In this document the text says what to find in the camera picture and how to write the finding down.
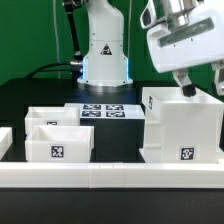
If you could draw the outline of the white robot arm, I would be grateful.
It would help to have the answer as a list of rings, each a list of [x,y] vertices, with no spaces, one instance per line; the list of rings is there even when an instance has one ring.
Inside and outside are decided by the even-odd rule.
[[[224,0],[148,0],[141,16],[154,68],[171,72],[185,96],[195,94],[190,67],[210,64],[214,85],[224,95]],[[123,53],[124,17],[108,0],[84,0],[89,17],[89,51],[79,83],[118,88],[132,83]]]

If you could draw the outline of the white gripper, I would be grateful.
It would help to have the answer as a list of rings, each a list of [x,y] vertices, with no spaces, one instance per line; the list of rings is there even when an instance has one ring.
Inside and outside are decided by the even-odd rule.
[[[148,0],[140,16],[155,69],[173,71],[183,95],[193,97],[196,88],[184,68],[213,63],[216,92],[224,96],[224,0],[160,1],[162,16],[154,0]]]

